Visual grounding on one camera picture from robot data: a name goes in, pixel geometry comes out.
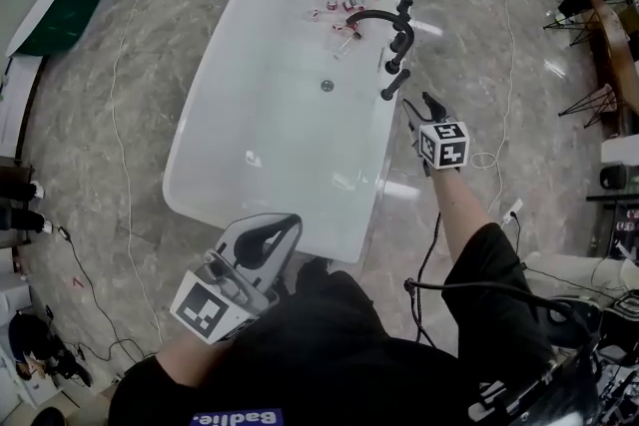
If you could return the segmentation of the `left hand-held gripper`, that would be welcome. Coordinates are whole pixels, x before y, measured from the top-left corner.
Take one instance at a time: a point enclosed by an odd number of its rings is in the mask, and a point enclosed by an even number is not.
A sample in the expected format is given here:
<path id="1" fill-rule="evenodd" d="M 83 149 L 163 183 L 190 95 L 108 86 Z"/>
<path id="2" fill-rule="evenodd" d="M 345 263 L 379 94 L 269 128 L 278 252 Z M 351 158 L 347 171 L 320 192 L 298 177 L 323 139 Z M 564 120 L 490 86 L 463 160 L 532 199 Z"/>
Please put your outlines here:
<path id="1" fill-rule="evenodd" d="M 274 286 L 303 232 L 295 213 L 261 213 L 232 222 L 187 271 L 170 312 L 207 344 L 229 340 L 280 300 Z"/>

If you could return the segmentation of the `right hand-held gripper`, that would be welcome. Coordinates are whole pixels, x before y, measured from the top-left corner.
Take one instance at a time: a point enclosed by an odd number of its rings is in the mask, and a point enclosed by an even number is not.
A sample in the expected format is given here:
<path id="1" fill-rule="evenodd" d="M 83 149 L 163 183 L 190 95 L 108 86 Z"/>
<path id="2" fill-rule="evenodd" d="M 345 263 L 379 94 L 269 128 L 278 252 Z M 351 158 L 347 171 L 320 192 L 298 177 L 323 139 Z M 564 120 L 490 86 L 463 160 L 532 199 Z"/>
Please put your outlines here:
<path id="1" fill-rule="evenodd" d="M 446 122 L 446 108 L 426 92 L 422 100 L 430 111 L 434 122 Z M 402 100 L 402 108 L 408 118 L 408 126 L 413 137 L 412 146 L 426 176 L 431 171 L 458 170 L 467 165 L 469 156 L 469 134 L 462 122 L 431 123 L 416 106 L 407 99 Z"/>

